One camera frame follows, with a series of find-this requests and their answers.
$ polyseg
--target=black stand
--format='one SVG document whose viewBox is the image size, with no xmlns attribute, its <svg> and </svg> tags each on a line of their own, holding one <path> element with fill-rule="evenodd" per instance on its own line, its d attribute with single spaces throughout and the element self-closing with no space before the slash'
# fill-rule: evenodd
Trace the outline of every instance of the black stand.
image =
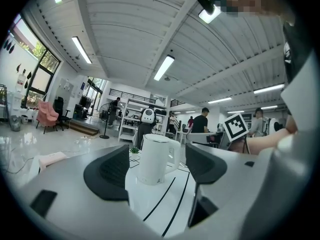
<svg viewBox="0 0 320 240">
<path fill-rule="evenodd" d="M 100 135 L 99 137 L 101 139 L 109 139 L 110 137 L 106 135 L 106 130 L 107 130 L 107 124 L 108 124 L 108 119 L 109 119 L 110 111 L 106 113 L 106 120 L 105 120 L 105 127 L 104 127 L 104 135 Z"/>
</svg>

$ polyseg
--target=standing fan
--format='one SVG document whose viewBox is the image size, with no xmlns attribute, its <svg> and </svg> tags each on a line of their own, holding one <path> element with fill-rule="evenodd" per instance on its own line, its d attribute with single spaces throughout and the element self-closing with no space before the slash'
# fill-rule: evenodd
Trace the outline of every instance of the standing fan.
<svg viewBox="0 0 320 240">
<path fill-rule="evenodd" d="M 110 115 L 109 104 L 104 104 L 99 109 L 99 118 L 105 122 L 104 135 L 100 135 L 101 139 L 109 139 L 109 136 L 106 135 L 107 123 Z"/>
</svg>

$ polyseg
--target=white electric kettle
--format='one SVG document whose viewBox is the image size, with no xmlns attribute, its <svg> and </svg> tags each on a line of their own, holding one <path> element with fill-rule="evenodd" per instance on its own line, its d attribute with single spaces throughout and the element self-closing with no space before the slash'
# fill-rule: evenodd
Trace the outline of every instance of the white electric kettle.
<svg viewBox="0 0 320 240">
<path fill-rule="evenodd" d="M 167 166 L 169 150 L 174 150 L 174 165 Z M 158 134 L 143 136 L 140 165 L 137 178 L 144 184 L 156 185 L 165 181 L 165 174 L 178 169 L 180 162 L 180 143 Z"/>
</svg>

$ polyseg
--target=kettle lid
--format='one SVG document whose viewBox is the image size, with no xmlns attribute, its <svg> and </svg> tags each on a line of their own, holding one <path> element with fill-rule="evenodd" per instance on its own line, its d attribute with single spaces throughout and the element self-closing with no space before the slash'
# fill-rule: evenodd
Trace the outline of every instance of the kettle lid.
<svg viewBox="0 0 320 240">
<path fill-rule="evenodd" d="M 169 138 L 163 136 L 163 135 L 159 135 L 159 134 L 146 134 L 144 135 L 144 137 L 152 142 L 159 142 L 159 143 L 168 143 L 169 142 Z"/>
</svg>

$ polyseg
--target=metal shelving unit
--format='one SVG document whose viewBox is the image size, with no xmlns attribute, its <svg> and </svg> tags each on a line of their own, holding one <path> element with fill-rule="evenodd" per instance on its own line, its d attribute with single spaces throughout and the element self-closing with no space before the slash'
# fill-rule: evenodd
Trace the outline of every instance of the metal shelving unit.
<svg viewBox="0 0 320 240">
<path fill-rule="evenodd" d="M 146 106 L 154 106 L 155 109 L 159 109 L 159 110 L 165 110 L 166 107 L 165 106 L 160 106 L 160 105 L 156 105 L 154 103 L 151 102 L 147 102 L 147 101 L 141 101 L 141 100 L 136 100 L 136 99 L 128 99 L 128 102 L 125 105 L 124 111 L 127 110 L 132 110 L 132 111 L 136 111 L 136 112 L 141 112 L 141 109 L 137 109 L 137 108 L 132 108 L 130 107 L 130 105 L 134 105 L 134 106 L 138 106 L 141 105 L 141 108 L 146 109 Z M 159 123 L 156 124 L 155 129 L 152 130 L 153 134 L 159 134 L 159 135 L 165 135 L 166 134 L 166 122 L 164 122 L 165 120 L 165 115 L 163 114 L 156 114 L 157 119 L 159 119 Z M 132 121 L 133 122 L 133 126 L 132 125 L 127 125 L 124 124 L 124 122 L 126 121 Z M 123 116 L 122 120 L 121 120 L 121 125 L 120 125 L 120 130 L 119 130 L 119 136 L 118 136 L 118 141 L 120 141 L 120 139 L 122 140 L 129 140 L 132 141 L 133 140 L 133 135 L 129 135 L 125 132 L 123 132 L 123 129 L 131 129 L 133 130 L 133 134 L 136 132 L 136 130 L 138 129 L 138 127 L 135 125 L 137 122 L 140 122 L 139 119 L 135 119 L 133 117 L 128 117 L 128 116 Z"/>
</svg>

